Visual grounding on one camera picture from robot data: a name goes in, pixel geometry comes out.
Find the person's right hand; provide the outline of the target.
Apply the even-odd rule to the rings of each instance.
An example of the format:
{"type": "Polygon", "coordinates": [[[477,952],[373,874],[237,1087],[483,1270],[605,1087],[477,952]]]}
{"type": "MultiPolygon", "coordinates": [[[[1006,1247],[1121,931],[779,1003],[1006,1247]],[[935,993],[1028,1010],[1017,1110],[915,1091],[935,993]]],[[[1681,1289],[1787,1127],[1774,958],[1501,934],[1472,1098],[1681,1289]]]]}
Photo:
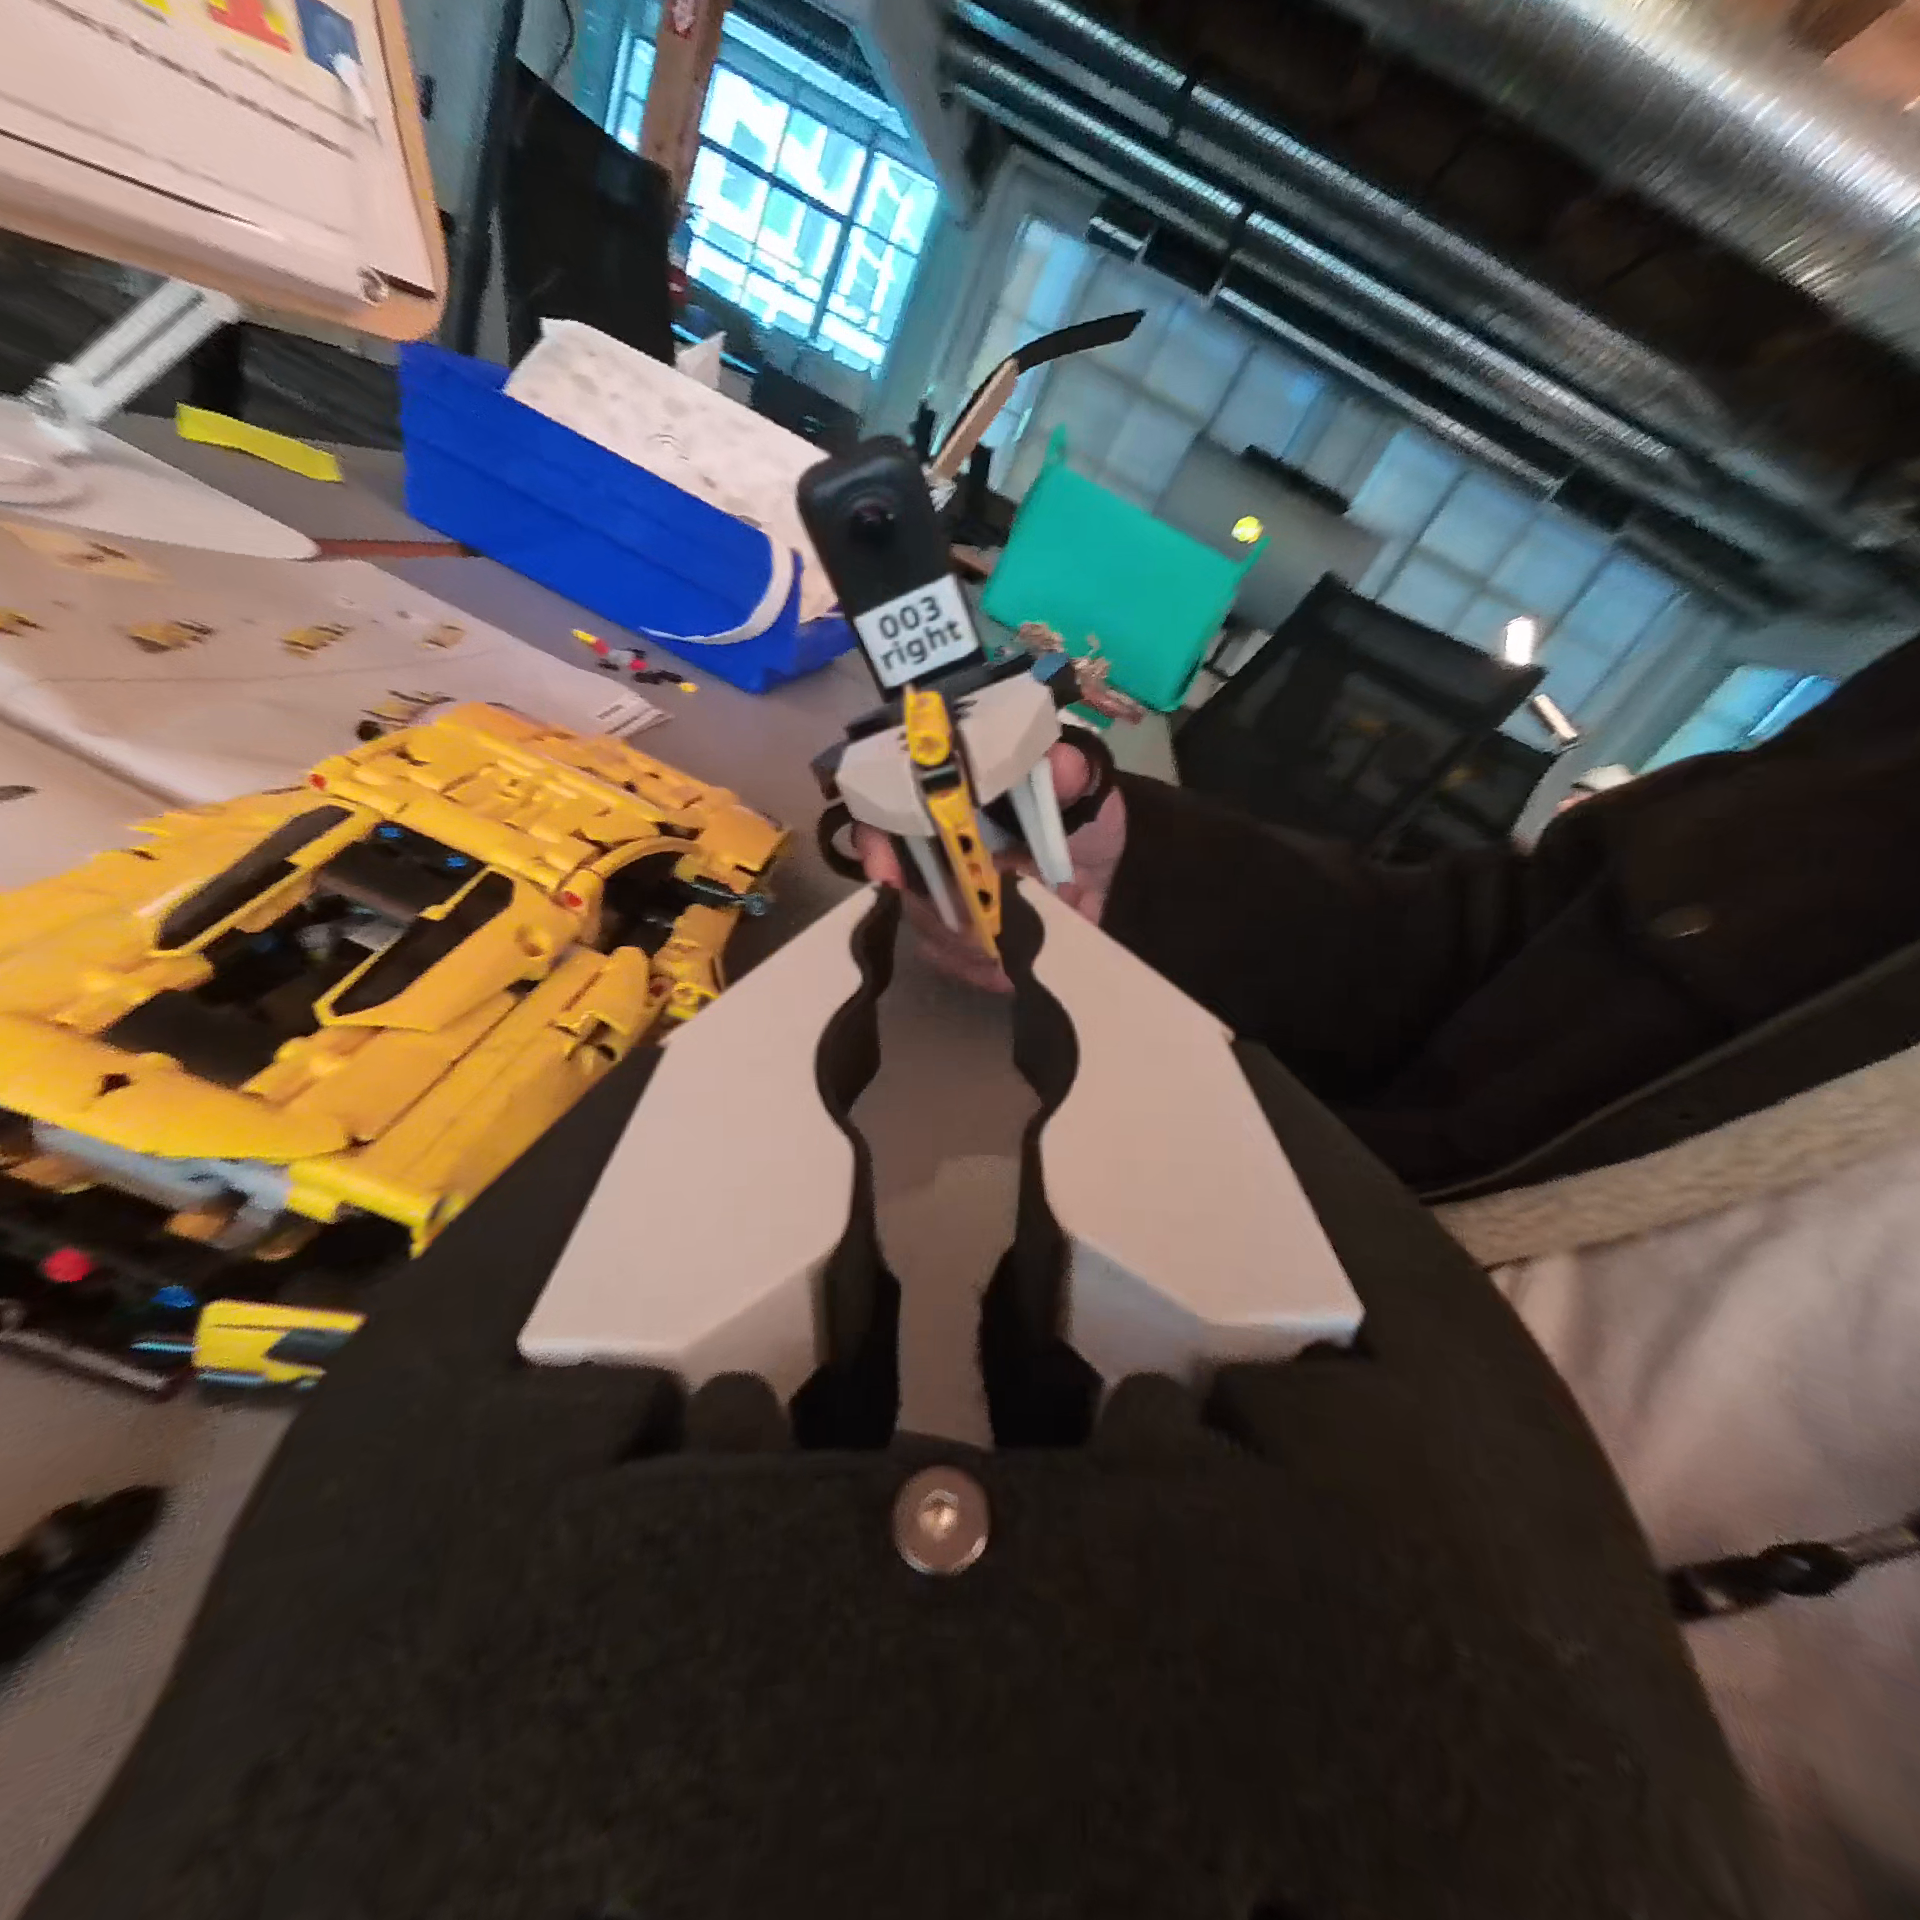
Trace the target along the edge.
{"type": "MultiPolygon", "coordinates": [[[[1065,810],[1086,795],[1099,798],[1096,815],[1078,832],[1070,835],[1072,881],[1059,889],[1059,898],[1089,923],[1101,921],[1119,856],[1125,854],[1126,829],[1121,794],[1111,779],[1112,770],[1104,753],[1104,743],[1094,733],[1070,727],[1046,754],[1054,794],[1065,810]]],[[[929,968],[974,990],[995,994],[1008,994],[1013,990],[1000,965],[968,936],[948,928],[937,907],[908,885],[903,856],[886,832],[855,823],[853,854],[867,881],[903,896],[903,917],[911,927],[916,950],[929,968]]]]}

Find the yellow and black brick strip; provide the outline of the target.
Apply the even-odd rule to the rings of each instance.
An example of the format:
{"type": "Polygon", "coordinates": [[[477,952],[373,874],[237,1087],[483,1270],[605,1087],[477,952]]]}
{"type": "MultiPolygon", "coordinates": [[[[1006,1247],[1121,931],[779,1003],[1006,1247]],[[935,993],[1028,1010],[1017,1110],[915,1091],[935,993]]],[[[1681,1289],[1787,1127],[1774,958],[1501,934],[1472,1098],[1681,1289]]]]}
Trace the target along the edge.
{"type": "Polygon", "coordinates": [[[910,835],[926,898],[948,928],[992,963],[1000,958],[1000,879],[984,848],[957,722],[933,689],[904,686],[903,743],[927,835],[910,835]]]}

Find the grey desk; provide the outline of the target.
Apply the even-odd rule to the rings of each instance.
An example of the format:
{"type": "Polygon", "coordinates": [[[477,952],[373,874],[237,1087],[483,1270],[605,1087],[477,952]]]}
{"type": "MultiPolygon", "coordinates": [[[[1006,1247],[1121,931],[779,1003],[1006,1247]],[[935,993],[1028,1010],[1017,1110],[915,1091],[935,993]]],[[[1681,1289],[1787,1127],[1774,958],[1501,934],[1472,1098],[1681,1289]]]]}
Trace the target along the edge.
{"type": "MultiPolygon", "coordinates": [[[[245,499],[311,538],[393,542],[385,573],[548,654],[576,651],[597,623],[489,561],[429,558],[400,503],[400,455],[325,435],[340,485],[316,485],[237,453],[184,446],[168,424],[133,416],[123,442],[245,499]]],[[[807,762],[867,704],[867,678],[835,664],[795,686],[748,695],[684,670],[699,693],[651,689],[669,722],[645,738],[691,774],[809,838],[817,789],[807,762]]],[[[926,1431],[984,1440],[987,1415],[944,1353],[972,1322],[982,1257],[1013,1226],[1017,1126],[1030,1098],[1013,1065],[1003,1009],[920,958],[903,937],[880,1006],[880,1077],[857,1106],[875,1153],[880,1237],[904,1285],[904,1413],[926,1431]]],[[[4,1358],[4,1542],[45,1510],[128,1481],[173,1490],[133,1565],[17,1678],[4,1682],[4,1856],[45,1856],[126,1757],[198,1609],[213,1567],[286,1415],[253,1394],[232,1411],[148,1405],[4,1358]]]]}

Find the black brick piece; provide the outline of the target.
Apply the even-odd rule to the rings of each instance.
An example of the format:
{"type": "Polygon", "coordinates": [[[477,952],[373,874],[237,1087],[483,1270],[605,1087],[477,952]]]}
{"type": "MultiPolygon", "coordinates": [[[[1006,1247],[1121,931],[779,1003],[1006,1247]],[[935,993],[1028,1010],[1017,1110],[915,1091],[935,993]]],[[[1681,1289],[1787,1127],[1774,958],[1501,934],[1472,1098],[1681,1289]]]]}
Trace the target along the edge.
{"type": "Polygon", "coordinates": [[[3,1551],[3,1674],[89,1605],[145,1544],[167,1503],[164,1488],[137,1483],[62,1505],[3,1551]]]}

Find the wooden post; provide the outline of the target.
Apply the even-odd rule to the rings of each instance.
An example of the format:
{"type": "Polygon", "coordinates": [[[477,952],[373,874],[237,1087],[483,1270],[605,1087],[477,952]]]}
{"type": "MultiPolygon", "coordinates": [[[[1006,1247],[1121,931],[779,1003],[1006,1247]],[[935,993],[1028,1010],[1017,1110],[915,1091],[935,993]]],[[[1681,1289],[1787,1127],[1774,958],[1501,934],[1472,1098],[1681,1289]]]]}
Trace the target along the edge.
{"type": "Polygon", "coordinates": [[[663,177],[669,202],[686,202],[705,95],[729,3],[661,3],[653,67],[639,117],[639,155],[663,177]]]}

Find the blue plastic bin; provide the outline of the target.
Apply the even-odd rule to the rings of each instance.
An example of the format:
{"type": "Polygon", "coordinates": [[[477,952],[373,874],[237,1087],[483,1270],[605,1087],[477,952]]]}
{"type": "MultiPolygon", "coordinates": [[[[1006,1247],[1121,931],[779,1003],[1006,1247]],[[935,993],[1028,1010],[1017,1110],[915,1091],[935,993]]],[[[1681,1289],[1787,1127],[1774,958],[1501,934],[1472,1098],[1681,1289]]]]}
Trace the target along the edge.
{"type": "Polygon", "coordinates": [[[510,398],[507,377],[400,347],[401,499],[422,526],[748,693],[857,649],[838,614],[803,616],[800,562],[766,534],[510,398]]]}

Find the teal bag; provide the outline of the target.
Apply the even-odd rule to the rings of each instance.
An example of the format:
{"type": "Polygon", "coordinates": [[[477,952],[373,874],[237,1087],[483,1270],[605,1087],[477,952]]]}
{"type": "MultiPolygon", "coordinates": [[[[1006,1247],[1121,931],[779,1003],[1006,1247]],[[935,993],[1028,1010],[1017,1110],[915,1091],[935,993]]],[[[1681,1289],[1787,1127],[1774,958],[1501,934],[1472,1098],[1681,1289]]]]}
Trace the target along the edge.
{"type": "Polygon", "coordinates": [[[1119,695],[1175,714],[1265,547],[1260,519],[1215,551],[1107,493],[1072,469],[1055,427],[977,608],[1011,633],[1046,627],[1070,657],[1101,662],[1119,695]]]}

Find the few small loose brick parts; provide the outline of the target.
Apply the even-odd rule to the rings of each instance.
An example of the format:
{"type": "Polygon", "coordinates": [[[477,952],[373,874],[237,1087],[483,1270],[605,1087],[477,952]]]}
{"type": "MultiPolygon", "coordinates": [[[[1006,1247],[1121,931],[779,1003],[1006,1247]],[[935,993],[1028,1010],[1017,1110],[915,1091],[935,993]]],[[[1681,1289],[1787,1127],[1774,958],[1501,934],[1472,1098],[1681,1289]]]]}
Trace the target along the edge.
{"type": "Polygon", "coordinates": [[[637,648],[615,646],[608,638],[585,630],[571,630],[568,635],[576,643],[576,648],[587,654],[592,667],[600,674],[609,674],[639,689],[671,689],[686,695],[699,690],[696,682],[686,679],[673,667],[655,664],[637,648]]]}

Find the patterned white paper sheet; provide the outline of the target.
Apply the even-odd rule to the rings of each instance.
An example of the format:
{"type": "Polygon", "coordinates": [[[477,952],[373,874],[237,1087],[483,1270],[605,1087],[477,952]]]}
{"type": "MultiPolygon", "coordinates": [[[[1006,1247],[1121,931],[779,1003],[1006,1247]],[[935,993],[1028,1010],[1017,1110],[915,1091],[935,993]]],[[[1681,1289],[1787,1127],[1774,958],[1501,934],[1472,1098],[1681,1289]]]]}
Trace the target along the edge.
{"type": "Polygon", "coordinates": [[[503,394],[752,538],[745,608],[661,638],[741,646],[768,633],[788,603],[800,624],[838,614],[800,523],[800,480],[825,463],[821,445],[577,321],[544,321],[503,394]]]}

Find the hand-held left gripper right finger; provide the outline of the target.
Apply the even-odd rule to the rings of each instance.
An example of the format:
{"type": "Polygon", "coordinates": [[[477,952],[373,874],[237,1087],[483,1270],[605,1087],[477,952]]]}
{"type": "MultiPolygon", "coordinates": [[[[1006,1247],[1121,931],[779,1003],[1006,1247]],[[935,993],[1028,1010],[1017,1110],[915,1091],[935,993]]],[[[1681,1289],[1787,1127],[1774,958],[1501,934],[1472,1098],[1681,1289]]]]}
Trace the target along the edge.
{"type": "Polygon", "coordinates": [[[1076,1449],[1136,1377],[1345,1352],[1365,1309],[1206,1009],[1036,881],[1000,898],[1014,1069],[1036,1098],[1014,1235],[981,1299],[998,1449],[1076,1449]]]}

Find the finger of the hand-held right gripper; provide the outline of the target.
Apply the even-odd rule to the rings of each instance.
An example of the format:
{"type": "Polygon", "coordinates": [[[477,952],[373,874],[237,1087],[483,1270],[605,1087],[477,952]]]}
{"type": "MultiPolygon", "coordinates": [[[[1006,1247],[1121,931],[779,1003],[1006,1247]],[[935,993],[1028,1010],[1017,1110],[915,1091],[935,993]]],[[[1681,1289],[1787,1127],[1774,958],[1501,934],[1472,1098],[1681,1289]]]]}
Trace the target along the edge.
{"type": "Polygon", "coordinates": [[[995,847],[1020,841],[1049,889],[1072,881],[1065,810],[1052,774],[1060,736],[1060,711],[1041,679],[998,679],[963,699],[963,759],[975,802],[998,823],[995,847]]]}
{"type": "Polygon", "coordinates": [[[904,877],[920,877],[904,851],[910,835],[927,835],[927,819],[910,774],[903,736],[903,702],[896,725],[847,743],[837,762],[837,798],[846,805],[853,825],[868,825],[886,832],[903,856],[904,877]]]}

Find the small open instruction booklet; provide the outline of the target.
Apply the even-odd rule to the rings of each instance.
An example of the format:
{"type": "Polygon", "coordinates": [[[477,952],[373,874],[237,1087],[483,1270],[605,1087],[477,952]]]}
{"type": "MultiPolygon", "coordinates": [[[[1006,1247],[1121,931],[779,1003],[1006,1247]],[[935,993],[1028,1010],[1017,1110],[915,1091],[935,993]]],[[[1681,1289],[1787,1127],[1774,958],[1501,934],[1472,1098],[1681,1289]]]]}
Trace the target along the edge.
{"type": "Polygon", "coordinates": [[[637,738],[667,721],[646,689],[360,561],[251,561],[8,519],[3,614],[3,714],[17,683],[297,689],[352,727],[329,757],[473,704],[583,736],[637,738]]]}

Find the yellow toy brick car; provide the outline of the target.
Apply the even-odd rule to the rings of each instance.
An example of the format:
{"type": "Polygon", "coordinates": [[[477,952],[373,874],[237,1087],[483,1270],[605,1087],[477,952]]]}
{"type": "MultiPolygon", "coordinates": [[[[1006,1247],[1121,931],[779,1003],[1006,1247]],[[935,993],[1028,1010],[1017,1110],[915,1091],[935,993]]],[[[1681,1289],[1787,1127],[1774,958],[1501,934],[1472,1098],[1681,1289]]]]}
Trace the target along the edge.
{"type": "Polygon", "coordinates": [[[4,1352],[312,1385],[377,1280],[724,990],[784,845],[467,704],[4,891],[4,1352]]]}

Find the metal air duct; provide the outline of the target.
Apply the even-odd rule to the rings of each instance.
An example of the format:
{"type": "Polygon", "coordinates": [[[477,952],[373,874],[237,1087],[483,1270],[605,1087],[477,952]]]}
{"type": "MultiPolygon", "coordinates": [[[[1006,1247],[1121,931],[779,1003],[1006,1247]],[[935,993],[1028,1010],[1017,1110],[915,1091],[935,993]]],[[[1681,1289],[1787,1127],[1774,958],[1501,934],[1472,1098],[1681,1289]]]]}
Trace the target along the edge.
{"type": "Polygon", "coordinates": [[[1916,88],[1871,93],[1726,5],[1352,3],[1467,90],[1916,361],[1916,88]]]}

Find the person's right forearm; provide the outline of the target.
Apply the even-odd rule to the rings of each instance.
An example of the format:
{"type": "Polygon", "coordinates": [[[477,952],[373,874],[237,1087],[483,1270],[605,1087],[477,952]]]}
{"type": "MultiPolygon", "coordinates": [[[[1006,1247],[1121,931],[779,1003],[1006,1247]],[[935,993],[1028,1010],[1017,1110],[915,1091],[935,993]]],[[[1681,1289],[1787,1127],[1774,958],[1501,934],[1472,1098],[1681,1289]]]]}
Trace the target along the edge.
{"type": "Polygon", "coordinates": [[[1430,1202],[1633,1162],[1916,1047],[1916,640],[1531,848],[1380,863],[1117,792],[1104,931],[1430,1202]]]}

